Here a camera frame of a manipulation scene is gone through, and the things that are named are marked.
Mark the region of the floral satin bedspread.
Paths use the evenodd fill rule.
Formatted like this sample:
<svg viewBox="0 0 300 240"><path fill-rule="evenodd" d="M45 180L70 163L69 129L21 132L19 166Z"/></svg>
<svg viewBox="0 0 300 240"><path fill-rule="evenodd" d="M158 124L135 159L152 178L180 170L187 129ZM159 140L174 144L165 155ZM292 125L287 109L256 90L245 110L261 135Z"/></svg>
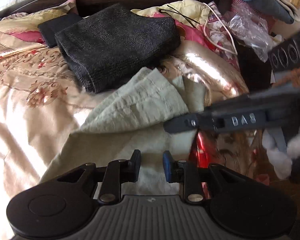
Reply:
<svg viewBox="0 0 300 240"><path fill-rule="evenodd" d="M67 0L0 20L0 239L13 236L10 199L39 182L69 133L108 95L87 93L39 32L39 24L76 12L76 0Z"/></svg>

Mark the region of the dark grey knitted garment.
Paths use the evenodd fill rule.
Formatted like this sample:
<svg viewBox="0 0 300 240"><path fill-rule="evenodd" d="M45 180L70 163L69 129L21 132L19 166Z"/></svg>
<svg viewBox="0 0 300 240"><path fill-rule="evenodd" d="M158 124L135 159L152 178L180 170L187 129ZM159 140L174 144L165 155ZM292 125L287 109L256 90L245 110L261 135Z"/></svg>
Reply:
<svg viewBox="0 0 300 240"><path fill-rule="evenodd" d="M139 16L121 4L65 28L55 39L70 70L91 93L132 77L180 45L173 18Z"/></svg>

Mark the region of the olive green pants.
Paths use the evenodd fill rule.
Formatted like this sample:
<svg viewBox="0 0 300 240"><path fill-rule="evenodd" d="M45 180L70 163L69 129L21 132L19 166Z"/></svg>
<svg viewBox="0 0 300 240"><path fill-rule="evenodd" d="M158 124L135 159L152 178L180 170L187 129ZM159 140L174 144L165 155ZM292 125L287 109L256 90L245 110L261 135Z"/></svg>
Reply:
<svg viewBox="0 0 300 240"><path fill-rule="evenodd" d="M107 166L141 152L136 183L125 183L124 194L178 194L179 185L165 179L162 155L176 159L189 155L195 131L165 132L163 123L175 116L204 109L204 85L184 77L168 80L157 69L142 68L128 83L110 94L72 132L61 152L51 161L42 181L48 181L82 164Z"/></svg>

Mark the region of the clear plastic bag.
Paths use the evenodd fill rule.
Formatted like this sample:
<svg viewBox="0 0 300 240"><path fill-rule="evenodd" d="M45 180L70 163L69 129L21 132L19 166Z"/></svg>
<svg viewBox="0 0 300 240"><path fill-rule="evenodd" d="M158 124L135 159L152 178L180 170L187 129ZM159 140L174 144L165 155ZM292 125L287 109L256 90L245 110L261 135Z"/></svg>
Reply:
<svg viewBox="0 0 300 240"><path fill-rule="evenodd" d="M232 34L251 48L262 61L268 60L268 52L275 47L275 42L268 31L244 15L234 14L228 22Z"/></svg>

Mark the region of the black folded item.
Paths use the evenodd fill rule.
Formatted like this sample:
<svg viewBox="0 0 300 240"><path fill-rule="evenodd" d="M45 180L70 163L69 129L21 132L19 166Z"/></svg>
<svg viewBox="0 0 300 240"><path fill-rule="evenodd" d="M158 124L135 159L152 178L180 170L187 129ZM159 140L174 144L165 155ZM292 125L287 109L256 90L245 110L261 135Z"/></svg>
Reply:
<svg viewBox="0 0 300 240"><path fill-rule="evenodd" d="M81 20L83 18L77 14L66 14L39 24L38 29L46 45L49 48L53 48L57 46L55 34Z"/></svg>

